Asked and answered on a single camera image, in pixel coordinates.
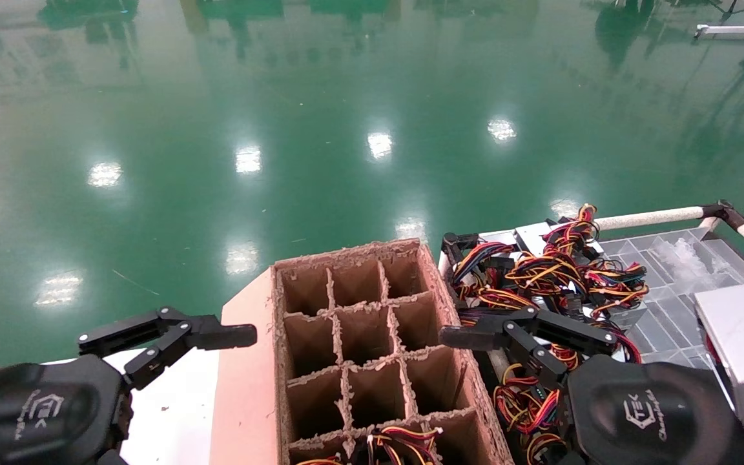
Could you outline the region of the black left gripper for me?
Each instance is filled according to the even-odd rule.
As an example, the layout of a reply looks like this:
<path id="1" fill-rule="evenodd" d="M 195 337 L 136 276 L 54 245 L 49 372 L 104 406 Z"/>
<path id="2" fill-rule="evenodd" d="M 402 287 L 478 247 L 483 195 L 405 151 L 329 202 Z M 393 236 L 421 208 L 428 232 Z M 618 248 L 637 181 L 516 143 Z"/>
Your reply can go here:
<path id="1" fill-rule="evenodd" d="M 124 463 L 132 395 L 100 357 L 154 341 L 188 320 L 175 308 L 150 310 L 80 335 L 74 361 L 0 368 L 0 464 Z"/>

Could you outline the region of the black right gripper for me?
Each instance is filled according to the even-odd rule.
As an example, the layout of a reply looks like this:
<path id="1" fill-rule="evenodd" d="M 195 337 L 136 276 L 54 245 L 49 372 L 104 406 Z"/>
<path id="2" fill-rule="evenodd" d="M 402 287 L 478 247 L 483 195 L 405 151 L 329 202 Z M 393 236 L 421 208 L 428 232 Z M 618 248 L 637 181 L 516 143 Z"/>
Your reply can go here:
<path id="1" fill-rule="evenodd" d="M 611 332 L 549 310 L 475 313 L 473 325 L 444 325 L 442 345 L 502 350 L 569 403 L 566 460 L 576 464 L 744 464 L 744 430 L 711 371 L 668 362 L 622 363 Z M 594 356 L 567 367 L 537 339 Z"/>

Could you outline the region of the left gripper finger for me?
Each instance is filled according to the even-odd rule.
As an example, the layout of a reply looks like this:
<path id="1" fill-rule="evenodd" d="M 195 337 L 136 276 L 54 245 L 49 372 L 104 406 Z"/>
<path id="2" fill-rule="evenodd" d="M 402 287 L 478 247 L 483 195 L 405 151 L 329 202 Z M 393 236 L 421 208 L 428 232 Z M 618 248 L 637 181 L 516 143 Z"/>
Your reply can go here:
<path id="1" fill-rule="evenodd" d="M 147 388 L 193 349 L 251 347 L 257 339 L 253 324 L 223 325 L 215 316 L 154 316 L 125 336 L 126 348 L 149 345 L 127 362 L 125 380 L 132 389 Z"/>

